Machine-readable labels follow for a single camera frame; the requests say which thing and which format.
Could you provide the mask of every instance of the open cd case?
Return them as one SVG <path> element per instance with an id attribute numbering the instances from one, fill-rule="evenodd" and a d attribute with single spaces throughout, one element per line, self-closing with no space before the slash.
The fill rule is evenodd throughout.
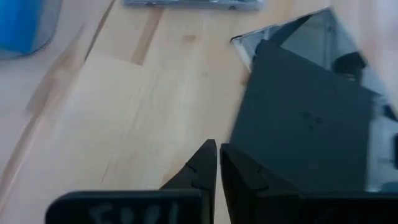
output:
<path id="1" fill-rule="evenodd" d="M 266 0 L 123 0 L 127 6 L 182 7 L 195 9 L 261 10 Z"/>
<path id="2" fill-rule="evenodd" d="M 365 189 L 398 192 L 398 120 L 384 85 L 333 10 L 325 9 L 232 38 L 231 43 L 250 71 L 255 63 L 261 63 L 256 56 L 262 40 L 270 40 L 377 95 L 375 115 L 369 121 Z"/>

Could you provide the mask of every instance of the wooden table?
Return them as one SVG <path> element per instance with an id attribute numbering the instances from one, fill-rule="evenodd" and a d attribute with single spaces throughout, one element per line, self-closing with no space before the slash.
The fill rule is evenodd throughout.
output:
<path id="1" fill-rule="evenodd" d="M 0 223 L 42 223 L 49 203 L 72 190 L 159 188 L 204 140 L 228 140 L 248 75 L 229 39 L 328 4 L 269 0 L 265 11 L 233 12 L 128 9 L 116 1 L 82 70 L 56 79 L 10 166 Z M 396 3 L 332 4 L 395 99 L 398 34 L 384 24 L 398 19 L 379 8 Z M 228 223 L 220 175 L 216 195 L 215 223 Z"/>

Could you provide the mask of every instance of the blue object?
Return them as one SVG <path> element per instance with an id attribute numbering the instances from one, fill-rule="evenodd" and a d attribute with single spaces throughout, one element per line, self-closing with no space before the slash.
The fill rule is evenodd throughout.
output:
<path id="1" fill-rule="evenodd" d="M 31 53 L 44 0 L 0 0 L 0 48 Z"/>

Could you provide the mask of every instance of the blue container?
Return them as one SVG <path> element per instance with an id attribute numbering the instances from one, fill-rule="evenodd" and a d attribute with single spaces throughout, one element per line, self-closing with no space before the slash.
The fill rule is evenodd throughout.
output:
<path id="1" fill-rule="evenodd" d="M 44 0 L 0 0 L 0 48 L 33 51 Z"/>

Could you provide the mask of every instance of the cd case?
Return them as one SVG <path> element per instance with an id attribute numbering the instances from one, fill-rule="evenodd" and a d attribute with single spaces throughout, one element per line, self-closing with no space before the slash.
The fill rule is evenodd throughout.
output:
<path id="1" fill-rule="evenodd" d="M 324 9 L 232 38 L 249 71 L 259 63 L 256 55 L 263 39 L 377 93 L 374 117 L 369 121 L 366 190 L 398 192 L 398 120 L 391 100 L 333 10 Z"/>
<path id="2" fill-rule="evenodd" d="M 181 7 L 194 9 L 261 10 L 265 0 L 123 0 L 127 6 Z"/>

